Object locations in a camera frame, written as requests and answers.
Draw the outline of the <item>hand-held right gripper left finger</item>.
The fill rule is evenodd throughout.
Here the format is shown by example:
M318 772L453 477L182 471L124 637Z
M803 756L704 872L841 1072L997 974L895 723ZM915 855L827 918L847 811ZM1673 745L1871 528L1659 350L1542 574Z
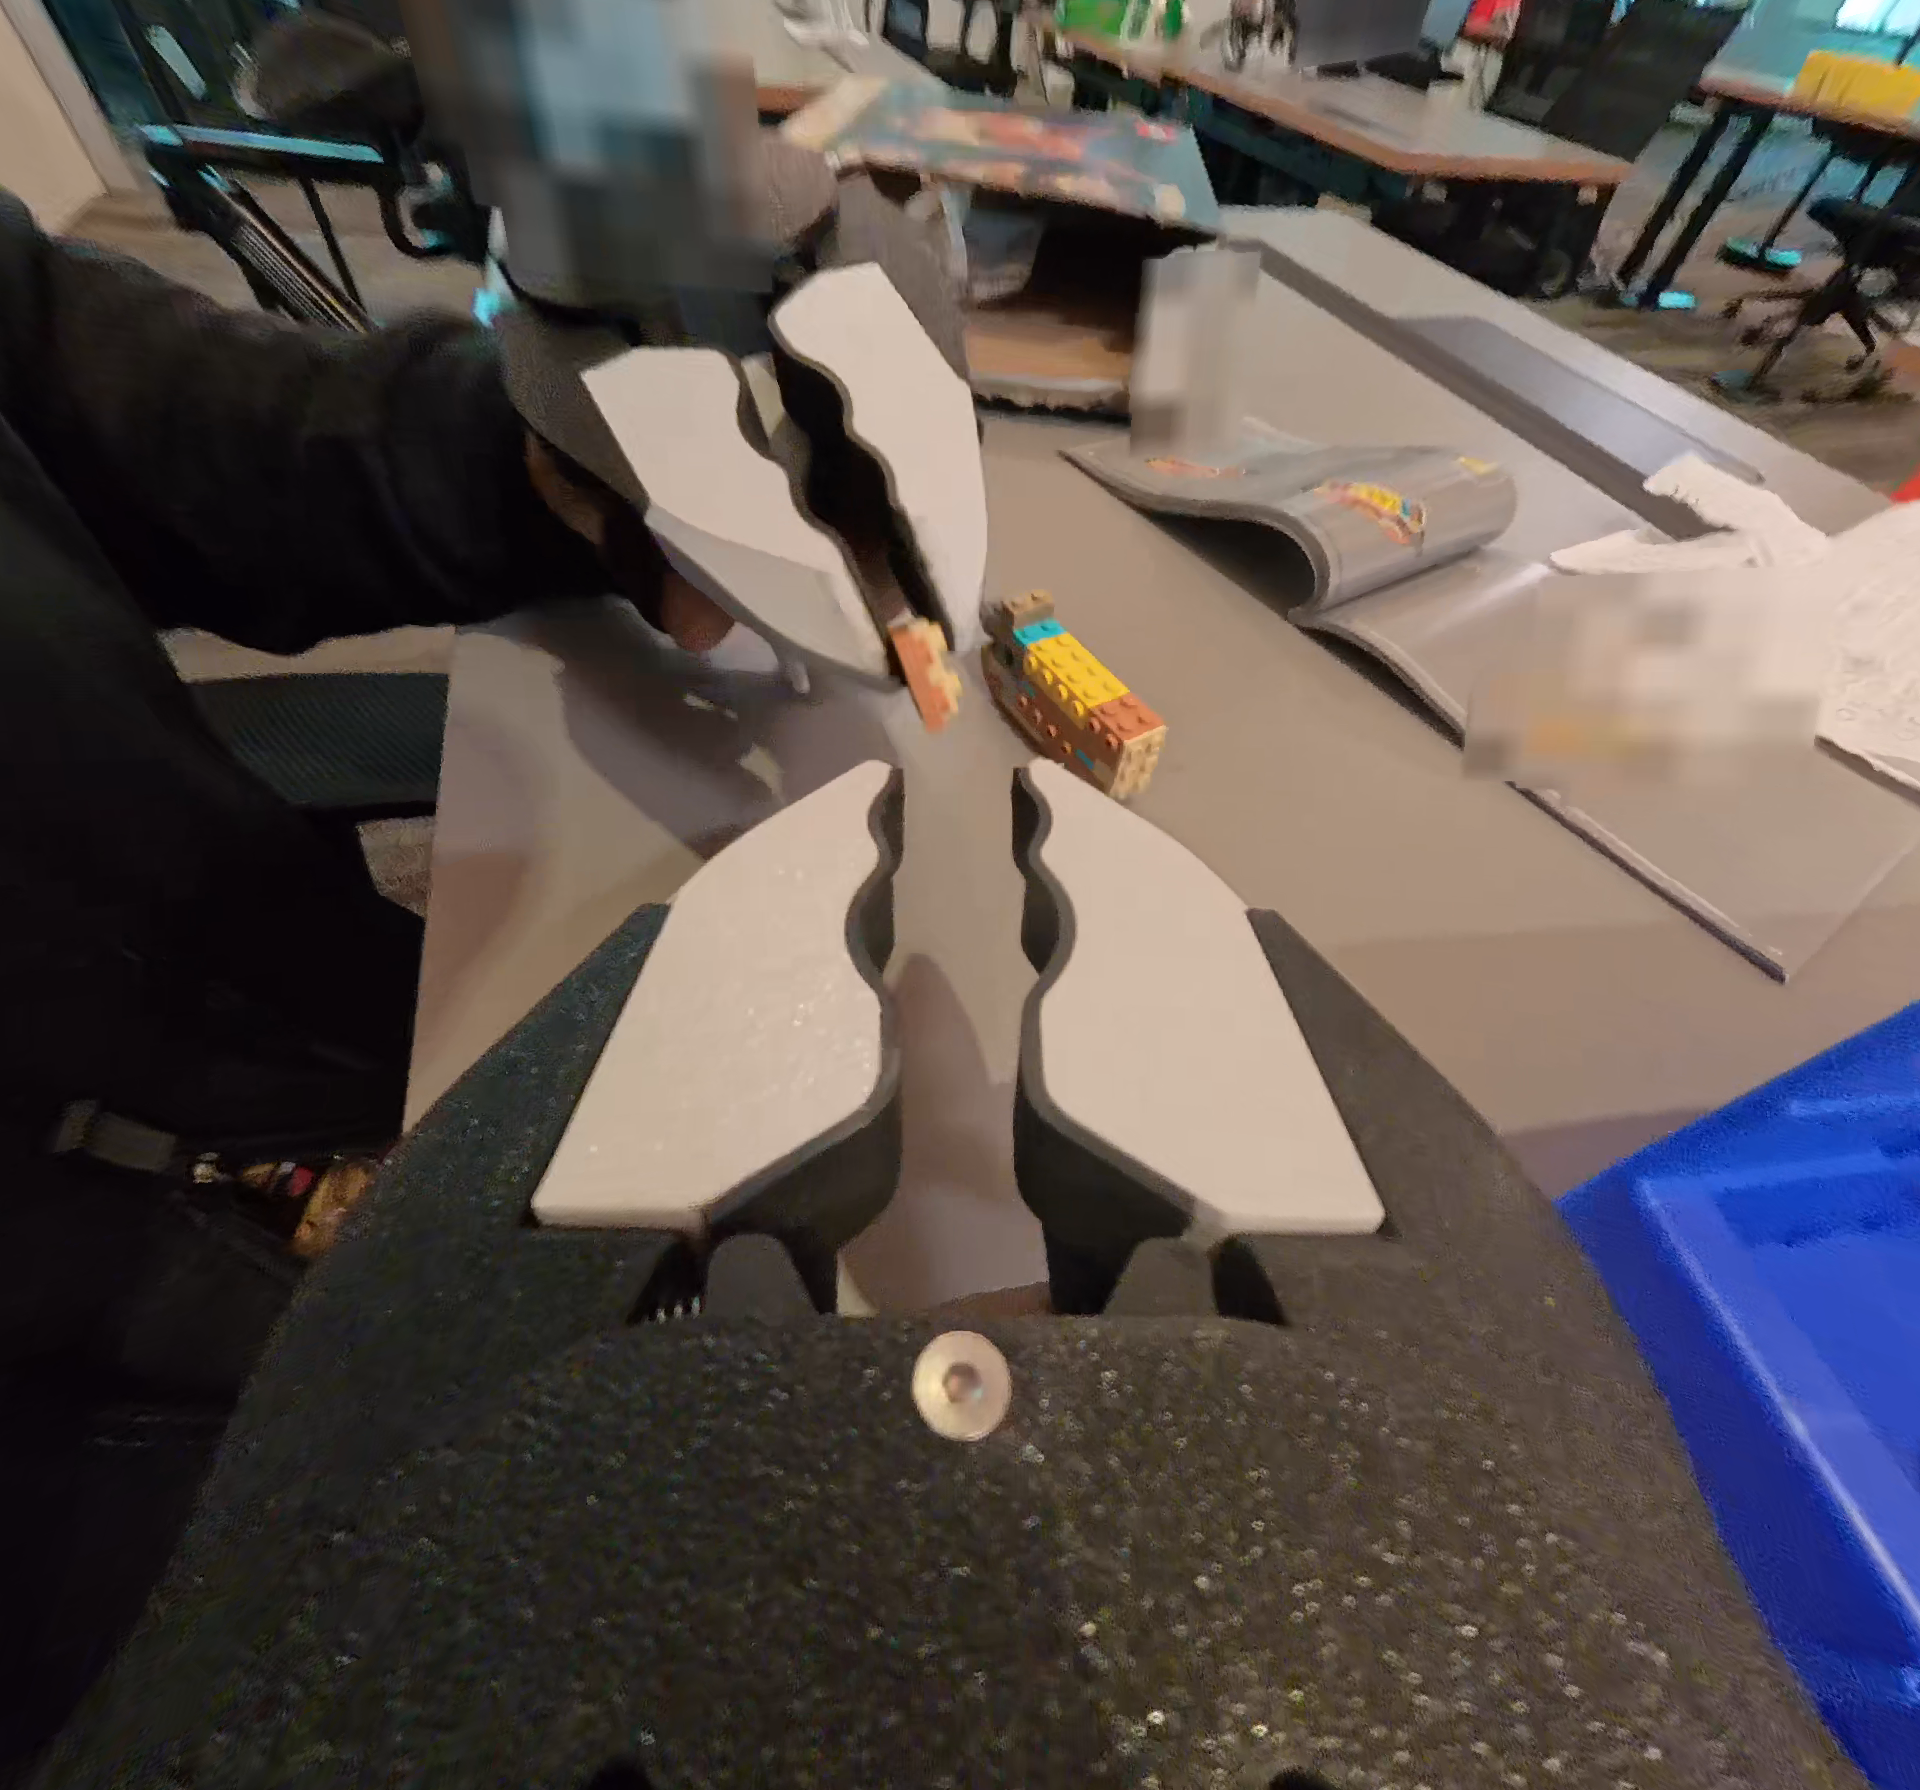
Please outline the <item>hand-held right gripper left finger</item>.
M903 774L866 762L676 893L533 1195L547 1230L852 1239L899 1181Z

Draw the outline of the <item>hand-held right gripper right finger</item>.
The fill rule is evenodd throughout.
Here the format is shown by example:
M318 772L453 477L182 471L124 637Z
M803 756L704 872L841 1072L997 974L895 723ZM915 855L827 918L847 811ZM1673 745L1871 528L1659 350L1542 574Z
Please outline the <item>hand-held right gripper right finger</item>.
M1017 1179L1059 1243L1369 1235L1384 1204L1212 867L1055 764L1020 769Z

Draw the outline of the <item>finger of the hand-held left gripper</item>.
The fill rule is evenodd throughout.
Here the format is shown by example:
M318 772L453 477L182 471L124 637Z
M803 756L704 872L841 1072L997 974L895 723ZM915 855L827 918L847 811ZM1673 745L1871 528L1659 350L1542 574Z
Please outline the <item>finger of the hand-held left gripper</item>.
M668 563L784 663L886 690L895 666L848 555L740 419L740 368L709 348L630 348L585 387Z
M839 432L884 482L893 531L921 571L950 648L982 644L991 512L973 395L884 267L831 267L774 312L779 373L827 385L790 408L816 457Z

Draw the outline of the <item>long multicoloured lego build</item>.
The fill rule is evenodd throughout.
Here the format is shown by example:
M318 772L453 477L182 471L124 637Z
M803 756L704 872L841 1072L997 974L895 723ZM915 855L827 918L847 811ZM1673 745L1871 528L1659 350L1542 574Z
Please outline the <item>long multicoloured lego build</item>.
M982 621L982 672L1021 739L1115 800L1145 795L1167 739L1159 712L1060 623L1047 592L991 603Z

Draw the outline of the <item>person's left forearm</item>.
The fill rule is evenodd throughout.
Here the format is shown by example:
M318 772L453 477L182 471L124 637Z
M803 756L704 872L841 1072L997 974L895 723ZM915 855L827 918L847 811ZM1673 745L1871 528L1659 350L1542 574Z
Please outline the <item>person's left forearm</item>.
M86 605L272 655L683 583L517 410L496 332L227 310L2 198L4 623Z

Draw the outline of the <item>colourful lego set box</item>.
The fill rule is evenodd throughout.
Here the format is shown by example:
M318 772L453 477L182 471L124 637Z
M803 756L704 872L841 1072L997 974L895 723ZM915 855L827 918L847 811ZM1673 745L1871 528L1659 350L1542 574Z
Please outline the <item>colourful lego set box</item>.
M1195 134L1140 111L852 75L777 134L923 220L973 393L997 408L1124 422L1149 267L1222 231Z

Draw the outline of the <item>person's left hand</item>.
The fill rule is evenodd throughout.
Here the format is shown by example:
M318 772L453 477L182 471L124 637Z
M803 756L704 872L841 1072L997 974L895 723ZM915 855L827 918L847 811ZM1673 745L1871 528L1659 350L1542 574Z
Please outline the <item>person's left hand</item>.
M547 512L594 552L611 591L653 629L696 657L729 637L732 614L668 563L641 507L536 432L525 434L522 448Z

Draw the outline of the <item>black mesh office chair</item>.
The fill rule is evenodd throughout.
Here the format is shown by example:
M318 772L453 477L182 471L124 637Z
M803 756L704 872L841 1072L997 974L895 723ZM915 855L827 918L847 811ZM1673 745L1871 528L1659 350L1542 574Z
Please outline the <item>black mesh office chair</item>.
M280 800L362 828L438 812L451 678L296 672L189 684L206 729Z

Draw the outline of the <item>wooden top desk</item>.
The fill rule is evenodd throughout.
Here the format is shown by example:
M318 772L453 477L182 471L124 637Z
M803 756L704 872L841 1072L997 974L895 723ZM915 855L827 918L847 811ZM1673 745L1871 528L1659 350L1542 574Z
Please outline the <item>wooden top desk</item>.
M1229 70L1184 40L1064 32L1074 96L1195 134L1222 206L1336 204L1510 298L1556 299L1589 267L1631 165L1378 75Z

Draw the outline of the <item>grey instruction booklet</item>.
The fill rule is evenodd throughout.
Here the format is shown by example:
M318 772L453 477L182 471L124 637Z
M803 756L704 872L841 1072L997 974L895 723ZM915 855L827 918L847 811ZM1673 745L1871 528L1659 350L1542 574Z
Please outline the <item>grey instruction booklet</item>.
M1776 980L1917 847L1917 804L1817 739L1830 612L1805 566L1573 571L1625 537L1579 482L1450 446L1312 446L1249 419L1207 457L1107 434L1069 462L1133 509L1297 559L1297 629L1357 649L1504 782Z

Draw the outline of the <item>person's black clothed body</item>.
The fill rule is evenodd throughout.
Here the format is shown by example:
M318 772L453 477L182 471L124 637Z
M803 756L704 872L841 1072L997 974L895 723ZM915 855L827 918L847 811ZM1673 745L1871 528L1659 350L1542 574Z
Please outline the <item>person's black clothed body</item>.
M296 1260L248 1153L399 1129L420 926L120 608L4 623L4 1785L139 1619Z

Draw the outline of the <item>blue plastic storage bin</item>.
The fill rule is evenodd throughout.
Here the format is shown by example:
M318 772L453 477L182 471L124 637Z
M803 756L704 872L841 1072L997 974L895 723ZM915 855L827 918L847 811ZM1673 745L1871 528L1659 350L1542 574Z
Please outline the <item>blue plastic storage bin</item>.
M1721 1541L1875 1786L1919 1785L1919 1006L1558 1202Z

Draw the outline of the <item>crumpled white paper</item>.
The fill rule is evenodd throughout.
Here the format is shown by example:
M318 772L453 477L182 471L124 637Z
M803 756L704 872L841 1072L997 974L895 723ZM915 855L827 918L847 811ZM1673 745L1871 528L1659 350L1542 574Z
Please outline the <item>crumpled white paper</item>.
M1673 459L1645 478L1645 492L1685 509L1694 531L1613 532L1554 552L1550 567L1563 578L1679 578L1812 567L1830 551L1830 539L1782 498L1699 454Z

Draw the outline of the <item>printed white sheet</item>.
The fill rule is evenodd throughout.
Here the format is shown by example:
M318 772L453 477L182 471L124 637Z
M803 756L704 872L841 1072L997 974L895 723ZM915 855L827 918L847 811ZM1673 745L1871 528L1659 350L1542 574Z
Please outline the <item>printed white sheet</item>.
M1815 570L1834 618L1815 740L1919 795L1919 504L1828 539Z

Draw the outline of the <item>yellow box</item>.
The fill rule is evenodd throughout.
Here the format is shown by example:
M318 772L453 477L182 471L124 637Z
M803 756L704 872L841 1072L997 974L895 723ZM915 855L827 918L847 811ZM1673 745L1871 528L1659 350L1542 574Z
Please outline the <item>yellow box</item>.
M1919 67L1843 49L1814 49L1792 81L1805 113L1909 126L1919 117Z

